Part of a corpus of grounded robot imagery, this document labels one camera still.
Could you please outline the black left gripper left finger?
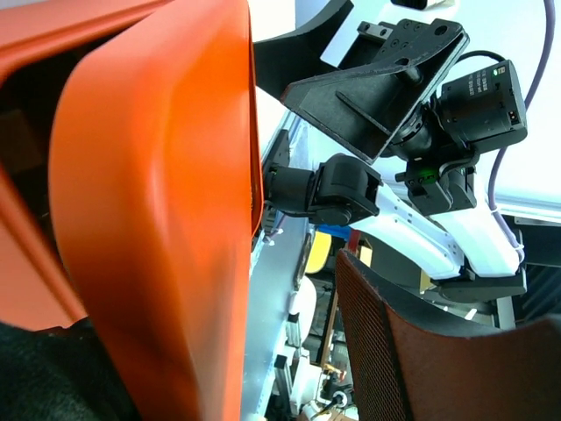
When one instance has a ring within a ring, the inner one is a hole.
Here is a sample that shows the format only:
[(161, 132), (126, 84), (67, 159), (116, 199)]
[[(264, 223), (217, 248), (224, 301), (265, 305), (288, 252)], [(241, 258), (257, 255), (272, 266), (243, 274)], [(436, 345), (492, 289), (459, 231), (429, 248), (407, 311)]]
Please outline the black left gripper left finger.
[(2, 420), (139, 420), (88, 319), (31, 331), (1, 323)]

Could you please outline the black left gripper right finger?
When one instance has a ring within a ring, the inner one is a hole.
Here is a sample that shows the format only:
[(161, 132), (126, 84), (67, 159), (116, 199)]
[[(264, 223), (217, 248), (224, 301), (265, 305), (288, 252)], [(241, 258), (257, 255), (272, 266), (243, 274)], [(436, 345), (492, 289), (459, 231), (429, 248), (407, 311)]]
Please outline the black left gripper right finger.
[(559, 316), (511, 330), (481, 325), (346, 251), (336, 285), (360, 419), (559, 419)]

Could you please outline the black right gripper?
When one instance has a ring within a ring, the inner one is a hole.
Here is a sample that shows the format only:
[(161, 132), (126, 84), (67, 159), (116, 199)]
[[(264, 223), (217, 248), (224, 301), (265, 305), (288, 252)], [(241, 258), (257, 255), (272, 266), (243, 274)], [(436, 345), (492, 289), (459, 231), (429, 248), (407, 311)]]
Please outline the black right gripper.
[(336, 68), (322, 55), (353, 9), (330, 0), (303, 26), (253, 44), (256, 86), (372, 164), (427, 101), (469, 39), (463, 26), (361, 22)]

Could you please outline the orange box lid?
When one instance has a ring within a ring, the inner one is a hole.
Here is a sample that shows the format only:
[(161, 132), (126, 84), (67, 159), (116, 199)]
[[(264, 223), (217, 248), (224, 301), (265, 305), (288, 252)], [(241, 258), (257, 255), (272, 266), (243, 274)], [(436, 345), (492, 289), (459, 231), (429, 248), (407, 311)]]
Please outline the orange box lid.
[(237, 420), (259, 219), (250, 13), (173, 1), (84, 57), (60, 97), (61, 258), (146, 420)]

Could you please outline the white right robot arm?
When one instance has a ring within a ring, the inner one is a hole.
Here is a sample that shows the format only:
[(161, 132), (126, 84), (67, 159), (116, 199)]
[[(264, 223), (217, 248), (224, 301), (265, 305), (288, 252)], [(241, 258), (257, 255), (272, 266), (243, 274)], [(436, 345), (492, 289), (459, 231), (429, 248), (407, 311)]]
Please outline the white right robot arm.
[(527, 137), (514, 64), (500, 58), (448, 81), (466, 57), (463, 26), (403, 19), (361, 23), (331, 66), (323, 51), (351, 10), (331, 1), (253, 47), (258, 86), (343, 148), (315, 170), (267, 157), (265, 211), (367, 233), (451, 301), (524, 293), (522, 239), (501, 225), (476, 173), (483, 153)]

